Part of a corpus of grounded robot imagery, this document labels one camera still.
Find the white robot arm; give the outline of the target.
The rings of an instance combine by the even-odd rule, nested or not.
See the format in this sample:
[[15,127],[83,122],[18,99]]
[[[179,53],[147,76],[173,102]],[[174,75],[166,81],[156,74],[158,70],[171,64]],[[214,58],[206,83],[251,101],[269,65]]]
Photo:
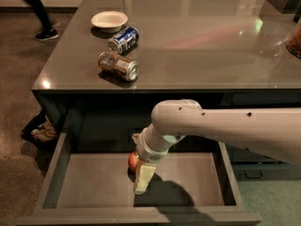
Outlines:
[[151,112],[151,123],[133,135],[139,162],[136,195],[145,193],[156,165],[187,136],[205,137],[280,161],[301,165],[300,108],[204,109],[194,100],[167,100]]

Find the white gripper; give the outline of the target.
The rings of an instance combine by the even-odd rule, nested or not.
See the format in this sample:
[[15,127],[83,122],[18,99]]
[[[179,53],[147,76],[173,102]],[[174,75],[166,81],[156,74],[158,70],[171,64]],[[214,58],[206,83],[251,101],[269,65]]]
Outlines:
[[135,150],[140,160],[135,172],[135,195],[146,192],[149,182],[156,171],[158,163],[168,153],[169,143],[156,130],[145,128],[140,134],[132,134]]

